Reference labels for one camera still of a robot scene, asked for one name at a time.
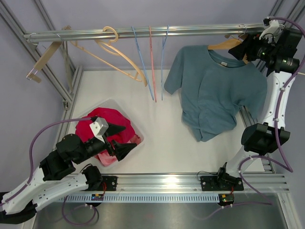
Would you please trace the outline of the pink wire hanger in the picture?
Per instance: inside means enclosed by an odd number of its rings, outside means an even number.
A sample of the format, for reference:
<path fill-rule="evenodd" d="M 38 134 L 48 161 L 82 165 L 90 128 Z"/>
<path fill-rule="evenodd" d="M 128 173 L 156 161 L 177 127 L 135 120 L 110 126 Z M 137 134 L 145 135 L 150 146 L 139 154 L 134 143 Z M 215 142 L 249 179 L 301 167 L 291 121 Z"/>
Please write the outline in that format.
<path fill-rule="evenodd" d="M 155 103 L 157 103 L 157 91 L 156 91 L 156 83 L 155 83 L 154 61 L 153 61 L 152 30 L 151 30 L 150 26 L 148 27 L 148 29 L 149 29 L 149 43 L 150 43 L 150 55 L 151 55 L 153 93 L 154 93 L 154 101 L 155 101 Z"/>

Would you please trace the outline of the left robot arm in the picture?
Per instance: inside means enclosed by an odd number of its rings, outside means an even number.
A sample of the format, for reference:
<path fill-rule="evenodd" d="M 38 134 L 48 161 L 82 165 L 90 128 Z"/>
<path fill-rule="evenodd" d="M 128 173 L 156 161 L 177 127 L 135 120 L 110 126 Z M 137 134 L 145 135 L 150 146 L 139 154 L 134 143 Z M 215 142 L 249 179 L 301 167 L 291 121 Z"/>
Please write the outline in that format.
<path fill-rule="evenodd" d="M 0 222 L 2 224 L 21 224 L 33 218 L 37 212 L 60 198 L 78 191 L 106 190 L 102 174 L 96 166 L 89 165 L 78 175 L 66 177 L 80 164 L 102 151 L 124 159 L 136 146 L 136 143 L 118 143 L 108 141 L 126 128 L 107 122 L 101 117 L 79 118 L 78 121 L 90 120 L 93 137 L 83 142 L 76 134 L 68 134 L 56 144 L 37 168 L 30 163 L 30 175 L 17 188 L 0 194 Z"/>

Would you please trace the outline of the light blue wire hanger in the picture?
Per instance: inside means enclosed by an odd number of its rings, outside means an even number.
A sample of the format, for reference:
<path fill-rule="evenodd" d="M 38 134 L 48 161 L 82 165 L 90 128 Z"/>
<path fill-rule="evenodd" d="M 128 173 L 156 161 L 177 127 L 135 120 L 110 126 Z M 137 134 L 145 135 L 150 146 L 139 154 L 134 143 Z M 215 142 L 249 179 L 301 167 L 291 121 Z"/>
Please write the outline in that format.
<path fill-rule="evenodd" d="M 136 44 L 137 52 L 138 52 L 138 55 L 139 55 L 139 58 L 140 58 L 140 61 L 141 61 L 141 64 L 142 64 L 142 70 L 143 70 L 145 79 L 147 81 L 147 86 L 149 88 L 152 100 L 155 101 L 154 100 L 155 99 L 154 93 L 153 93 L 152 87 L 150 85 L 149 77 L 148 77 L 148 74 L 147 74 L 147 71 L 146 71 L 146 68 L 145 68 L 145 64 L 144 64 L 144 61 L 143 61 L 141 49 L 140 49 L 140 46 L 139 46 L 139 43 L 138 43 L 137 34 L 136 34 L 135 28 L 133 26 L 131 26 L 131 29 L 132 29 L 133 34 L 134 34 L 135 44 Z"/>

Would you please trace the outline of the red t shirt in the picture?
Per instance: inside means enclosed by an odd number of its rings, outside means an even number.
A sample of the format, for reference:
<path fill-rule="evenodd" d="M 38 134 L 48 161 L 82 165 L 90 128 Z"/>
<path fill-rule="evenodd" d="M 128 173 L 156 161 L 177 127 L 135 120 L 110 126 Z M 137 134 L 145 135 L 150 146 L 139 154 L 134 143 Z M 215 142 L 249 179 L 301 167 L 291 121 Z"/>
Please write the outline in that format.
<path fill-rule="evenodd" d="M 142 141 L 131 121 L 116 109 L 98 107 L 85 118 L 76 125 L 75 134 L 85 143 L 95 139 L 105 143 L 101 155 L 121 160 Z"/>

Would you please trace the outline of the beige plastic hanger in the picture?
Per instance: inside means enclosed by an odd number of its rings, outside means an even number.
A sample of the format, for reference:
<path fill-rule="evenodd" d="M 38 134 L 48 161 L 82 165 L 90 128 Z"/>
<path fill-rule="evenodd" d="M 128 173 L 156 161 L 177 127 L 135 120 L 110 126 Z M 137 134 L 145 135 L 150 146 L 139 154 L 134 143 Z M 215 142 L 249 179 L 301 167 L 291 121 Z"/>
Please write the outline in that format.
<path fill-rule="evenodd" d="M 78 44 L 78 41 L 70 41 L 70 43 L 75 46 L 76 48 L 80 49 L 81 51 L 87 53 L 88 55 L 94 57 L 95 59 L 99 60 L 100 62 L 106 64 L 107 66 L 115 69 L 116 71 L 119 71 L 120 73 L 132 78 L 133 80 L 137 81 L 137 82 L 142 82 L 144 84 L 144 86 L 148 86 L 148 80 L 146 79 L 144 73 L 142 72 L 142 70 L 140 70 L 140 68 L 129 58 L 127 57 L 124 53 L 122 53 L 121 51 L 119 51 L 117 48 L 115 48 L 114 46 L 112 46 L 112 43 L 115 43 L 118 41 L 119 39 L 119 35 L 117 33 L 117 31 L 110 27 L 110 26 L 105 26 L 103 28 L 104 32 L 112 32 L 114 34 L 114 38 L 109 40 L 108 42 L 105 42 L 103 40 L 94 40 L 95 43 L 102 48 L 104 51 L 106 51 L 107 53 L 114 55 L 114 56 L 118 56 L 118 57 L 122 57 L 125 61 L 127 61 L 131 67 L 133 67 L 133 69 L 136 71 L 135 75 L 132 75 L 131 73 L 125 72 L 119 68 L 117 68 L 116 66 L 112 65 L 111 63 L 105 61 L 104 59 L 98 57 L 97 55 L 93 54 L 92 52 L 88 51 L 87 49 L 85 49 L 84 47 L 80 46 Z"/>

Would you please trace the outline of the grey blue t shirt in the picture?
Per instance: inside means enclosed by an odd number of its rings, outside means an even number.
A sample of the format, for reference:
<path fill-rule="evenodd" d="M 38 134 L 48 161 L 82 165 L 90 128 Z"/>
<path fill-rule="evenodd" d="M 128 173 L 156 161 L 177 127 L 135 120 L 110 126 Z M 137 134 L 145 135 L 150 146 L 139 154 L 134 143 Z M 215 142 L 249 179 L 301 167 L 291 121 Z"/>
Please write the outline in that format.
<path fill-rule="evenodd" d="M 264 106 L 267 79 L 249 62 L 223 57 L 206 45 L 182 47 L 170 68 L 164 89 L 181 91 L 182 121 L 197 142 L 233 130 L 245 106 L 256 119 Z"/>

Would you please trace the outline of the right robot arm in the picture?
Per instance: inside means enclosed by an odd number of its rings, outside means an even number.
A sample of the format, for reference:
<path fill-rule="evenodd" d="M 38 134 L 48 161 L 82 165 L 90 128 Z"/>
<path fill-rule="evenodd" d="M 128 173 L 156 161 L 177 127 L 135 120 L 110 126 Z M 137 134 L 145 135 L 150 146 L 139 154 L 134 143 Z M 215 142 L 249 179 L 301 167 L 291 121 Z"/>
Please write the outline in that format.
<path fill-rule="evenodd" d="M 294 58 L 302 38 L 297 29 L 284 29 L 279 38 L 273 32 L 248 35 L 243 42 L 226 45 L 225 49 L 238 60 L 265 62 L 267 71 L 267 96 L 262 117 L 257 124 L 247 127 L 242 135 L 242 147 L 232 160 L 219 168 L 209 181 L 201 180 L 202 189 L 242 191 L 240 175 L 256 160 L 263 159 L 288 141 L 290 132 L 285 130 L 285 110 L 289 92 L 300 61 Z"/>

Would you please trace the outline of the light pink t shirt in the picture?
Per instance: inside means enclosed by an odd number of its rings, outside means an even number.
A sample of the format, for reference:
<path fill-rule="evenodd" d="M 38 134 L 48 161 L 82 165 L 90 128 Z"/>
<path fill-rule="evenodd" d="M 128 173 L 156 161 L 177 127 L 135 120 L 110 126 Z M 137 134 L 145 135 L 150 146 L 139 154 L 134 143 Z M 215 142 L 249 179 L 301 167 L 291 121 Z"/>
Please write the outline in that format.
<path fill-rule="evenodd" d="M 141 143 L 141 138 L 138 135 L 134 135 L 129 141 L 126 143 L 136 143 L 137 145 Z M 109 155 L 109 153 L 104 150 L 99 153 L 95 158 L 100 162 L 103 167 L 113 166 L 118 162 L 115 156 Z"/>

